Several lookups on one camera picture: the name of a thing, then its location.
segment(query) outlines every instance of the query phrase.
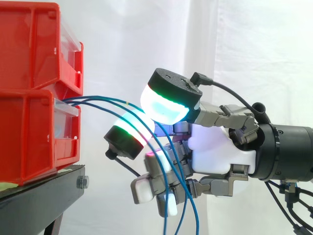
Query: cable plug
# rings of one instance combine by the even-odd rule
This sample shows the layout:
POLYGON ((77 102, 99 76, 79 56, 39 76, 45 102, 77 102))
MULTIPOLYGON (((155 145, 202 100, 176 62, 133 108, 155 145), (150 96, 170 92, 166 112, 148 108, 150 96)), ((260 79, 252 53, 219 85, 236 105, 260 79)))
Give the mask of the cable plug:
POLYGON ((308 208, 308 211, 311 213, 310 217, 313 219, 313 207, 308 208))
POLYGON ((306 228, 304 228, 303 226, 300 227, 299 225, 295 225, 293 232, 297 235, 312 235, 306 228))
POLYGON ((287 202, 287 204, 293 204, 293 203, 299 202, 299 199, 300 199, 299 188, 294 188, 294 192, 285 191, 285 202, 287 202))
POLYGON ((201 73, 195 72, 190 81, 197 87, 200 85, 211 86, 213 84, 213 79, 209 78, 201 73))

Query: white fingertip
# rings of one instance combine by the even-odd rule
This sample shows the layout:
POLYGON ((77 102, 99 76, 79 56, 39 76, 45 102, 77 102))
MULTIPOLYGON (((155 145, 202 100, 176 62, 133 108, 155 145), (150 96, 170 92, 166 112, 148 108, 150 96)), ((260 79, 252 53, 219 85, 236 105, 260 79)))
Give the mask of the white fingertip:
POLYGON ((148 179, 142 179, 136 182, 135 185, 138 202, 145 203, 150 202, 153 199, 150 182, 148 179))
POLYGON ((176 199, 174 194, 169 193, 168 194, 168 206, 167 206, 167 215, 168 216, 175 216, 177 215, 177 205, 176 205, 176 199))

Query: glowing light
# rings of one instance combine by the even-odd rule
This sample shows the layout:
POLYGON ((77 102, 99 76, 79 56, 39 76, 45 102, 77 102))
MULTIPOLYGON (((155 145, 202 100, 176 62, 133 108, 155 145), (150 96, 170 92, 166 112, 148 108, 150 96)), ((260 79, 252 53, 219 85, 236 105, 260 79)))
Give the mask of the glowing light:
POLYGON ((143 111, 153 120, 167 125, 173 125, 182 120, 189 109, 163 98, 146 86, 140 99, 143 111))
MULTIPOLYGON (((143 120, 143 122, 152 130, 152 132, 155 131, 155 123, 145 113, 139 110, 132 110, 132 112, 134 112, 138 117, 140 117, 141 120, 143 120)), ((130 113, 126 113, 123 115, 123 118, 125 118, 132 125, 134 125, 147 140, 151 138, 150 132, 135 116, 133 116, 130 113)), ((127 131, 130 135, 135 137, 142 144, 142 146, 145 146, 147 144, 146 141, 140 136, 140 134, 123 120, 118 119, 114 125, 119 126, 120 128, 127 131)))

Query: black cable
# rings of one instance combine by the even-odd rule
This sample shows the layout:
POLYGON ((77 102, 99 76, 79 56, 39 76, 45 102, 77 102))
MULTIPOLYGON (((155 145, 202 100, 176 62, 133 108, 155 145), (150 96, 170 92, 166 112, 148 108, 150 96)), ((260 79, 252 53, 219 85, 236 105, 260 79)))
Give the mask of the black cable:
POLYGON ((308 204, 306 204, 304 201, 302 201, 301 199, 299 199, 299 202, 301 203, 302 206, 304 206, 306 209, 310 209, 310 206, 308 204))
POLYGON ((255 119, 259 123, 264 123, 264 124, 270 123, 269 117, 265 113, 264 104, 255 103, 251 106, 240 95, 238 95, 236 92, 234 92, 232 89, 228 88, 227 86, 224 86, 223 84, 218 83, 218 82, 214 82, 214 81, 212 82, 212 85, 219 87, 219 88, 223 89, 224 91, 230 93, 234 97, 236 97, 240 102, 242 102, 248 109, 250 109, 253 112, 255 119))
POLYGON ((307 230, 310 230, 311 232, 313 232, 313 227, 311 227, 309 224, 307 224, 306 222, 304 222, 292 209, 291 206, 287 206, 288 207, 288 211, 290 213, 290 215, 299 223, 301 224, 303 227, 305 227, 307 230))
POLYGON ((134 174, 136 177, 139 177, 140 174, 135 171, 134 169, 132 169, 129 165, 127 165, 125 162, 123 162, 122 160, 120 160, 119 158, 115 158, 116 162, 118 162, 119 164, 121 164, 123 167, 125 167, 127 170, 129 170, 132 174, 134 174))
POLYGON ((305 189, 300 188, 300 193, 306 194, 308 196, 313 197, 313 192, 307 191, 305 189))
POLYGON ((271 185, 275 186, 276 188, 285 189, 284 186, 278 185, 278 184, 276 184, 275 182, 273 182, 273 181, 271 181, 271 180, 269 180, 268 182, 269 182, 271 185))
POLYGON ((283 208, 282 204, 279 202, 278 198, 276 197, 274 191, 272 190, 272 188, 270 187, 268 182, 265 182, 266 187, 268 187, 269 192, 271 193, 272 197, 274 198, 276 204, 278 205, 279 209, 282 211, 282 213, 284 214, 284 216, 286 217, 286 219, 292 224, 293 227, 296 226, 296 223, 293 222, 293 220, 290 218, 290 216, 287 214, 287 212, 285 211, 285 209, 283 208))

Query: robotic hand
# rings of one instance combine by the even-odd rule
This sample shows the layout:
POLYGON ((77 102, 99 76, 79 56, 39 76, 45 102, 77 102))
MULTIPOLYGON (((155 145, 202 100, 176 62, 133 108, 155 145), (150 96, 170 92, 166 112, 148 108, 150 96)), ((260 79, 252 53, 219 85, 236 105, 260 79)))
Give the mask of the robotic hand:
MULTIPOLYGON (((313 178, 313 129, 309 127, 274 125, 265 113, 263 104, 250 106, 229 88, 208 77, 195 73, 189 80, 164 69, 156 69, 141 97, 145 114, 164 123, 173 137, 174 147, 193 198, 202 194, 232 196, 234 181, 248 177, 262 181, 281 180, 281 187, 294 187, 296 182, 313 178), (245 107, 200 101, 199 85, 213 85, 238 98, 245 107), (201 180, 187 179, 193 173, 205 175, 201 180)), ((110 143, 107 156, 131 159, 142 148, 136 142, 117 137, 110 130, 105 139, 110 143)), ((156 126, 155 135, 164 136, 156 126)), ((174 166, 177 161, 169 144, 164 148, 174 166)), ((176 215, 176 205, 184 202, 185 191, 162 151, 161 159, 170 187, 168 215, 176 215)), ((165 184, 153 153, 145 155, 148 171, 131 183, 136 204, 156 197, 159 214, 164 216, 165 184)))

